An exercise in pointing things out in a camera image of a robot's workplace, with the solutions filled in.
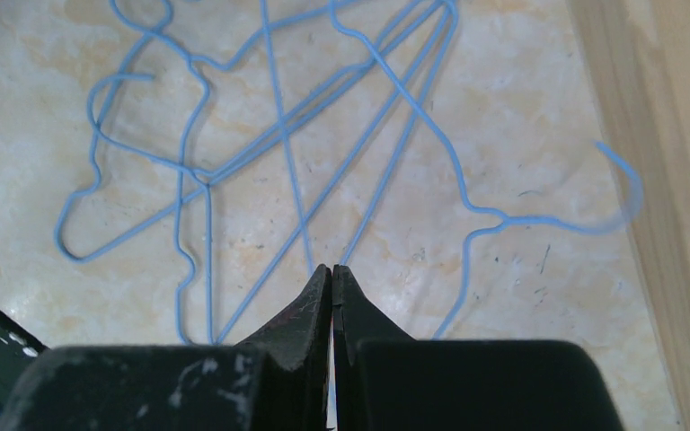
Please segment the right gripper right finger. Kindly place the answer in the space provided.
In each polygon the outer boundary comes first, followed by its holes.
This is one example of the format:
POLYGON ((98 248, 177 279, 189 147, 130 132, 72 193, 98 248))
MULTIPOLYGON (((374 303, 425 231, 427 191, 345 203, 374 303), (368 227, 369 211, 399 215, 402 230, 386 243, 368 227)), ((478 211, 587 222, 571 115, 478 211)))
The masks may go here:
POLYGON ((332 341, 340 430, 404 430, 413 338, 364 293, 351 269, 332 272, 332 341))

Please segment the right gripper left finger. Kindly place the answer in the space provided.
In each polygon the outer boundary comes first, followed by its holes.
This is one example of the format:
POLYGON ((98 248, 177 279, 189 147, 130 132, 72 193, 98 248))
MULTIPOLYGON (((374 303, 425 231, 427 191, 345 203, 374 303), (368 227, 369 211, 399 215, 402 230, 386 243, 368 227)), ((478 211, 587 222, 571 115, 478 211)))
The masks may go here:
POLYGON ((318 266, 301 293, 238 345, 260 354, 250 430, 324 430, 327 424, 332 271, 318 266))

